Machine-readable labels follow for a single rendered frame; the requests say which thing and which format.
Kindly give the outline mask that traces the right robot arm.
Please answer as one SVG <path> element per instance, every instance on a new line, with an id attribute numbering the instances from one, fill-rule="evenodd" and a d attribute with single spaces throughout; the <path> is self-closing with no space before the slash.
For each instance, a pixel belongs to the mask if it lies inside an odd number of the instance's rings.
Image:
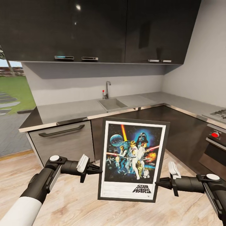
<path id="1" fill-rule="evenodd" d="M 156 185 L 174 191 L 206 193 L 215 213 L 226 226 L 226 184 L 215 174 L 197 174 L 196 177 L 181 176 L 174 162 L 169 162 L 170 177 L 160 178 Z"/>

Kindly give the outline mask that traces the poster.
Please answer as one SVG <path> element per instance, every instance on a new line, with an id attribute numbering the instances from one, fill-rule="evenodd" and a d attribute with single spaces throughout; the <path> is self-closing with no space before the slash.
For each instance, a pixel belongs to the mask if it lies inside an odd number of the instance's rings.
<path id="1" fill-rule="evenodd" d="M 103 117 L 98 200 L 155 203 L 170 122 Z"/>

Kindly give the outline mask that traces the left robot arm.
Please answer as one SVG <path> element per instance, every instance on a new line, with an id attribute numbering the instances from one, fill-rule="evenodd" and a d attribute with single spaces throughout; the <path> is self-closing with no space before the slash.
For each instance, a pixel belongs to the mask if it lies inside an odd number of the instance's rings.
<path id="1" fill-rule="evenodd" d="M 51 156 L 45 168 L 31 178 L 28 188 L 1 219 L 0 226 L 33 226 L 47 194 L 60 174 L 81 176 L 80 183 L 84 183 L 86 174 L 101 173 L 103 170 L 90 164 L 90 158 L 86 155 L 83 155 L 80 161 L 71 161 L 58 155 Z"/>

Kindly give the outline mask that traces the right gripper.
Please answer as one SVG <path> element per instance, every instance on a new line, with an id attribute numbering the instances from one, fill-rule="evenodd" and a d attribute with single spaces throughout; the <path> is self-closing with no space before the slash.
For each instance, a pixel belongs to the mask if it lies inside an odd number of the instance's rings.
<path id="1" fill-rule="evenodd" d="M 181 178 L 173 179 L 173 176 L 170 173 L 170 177 L 171 178 L 160 178 L 159 182 L 155 182 L 155 184 L 170 190 L 173 189 L 175 196 L 179 196 L 178 191 L 193 192 L 193 187 L 189 176 L 181 176 Z"/>

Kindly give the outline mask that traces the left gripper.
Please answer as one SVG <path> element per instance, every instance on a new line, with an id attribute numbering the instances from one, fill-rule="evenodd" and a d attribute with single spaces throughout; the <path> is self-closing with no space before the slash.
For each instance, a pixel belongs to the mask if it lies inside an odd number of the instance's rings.
<path id="1" fill-rule="evenodd" d="M 103 173 L 103 170 L 100 170 L 100 167 L 94 164 L 90 164 L 90 158 L 87 161 L 86 167 L 83 172 L 79 172 L 77 170 L 77 165 L 79 161 L 73 161 L 70 166 L 70 175 L 78 175 L 81 176 L 80 183 L 84 183 L 84 180 L 86 178 L 86 174 L 92 175 L 92 174 L 101 174 Z"/>

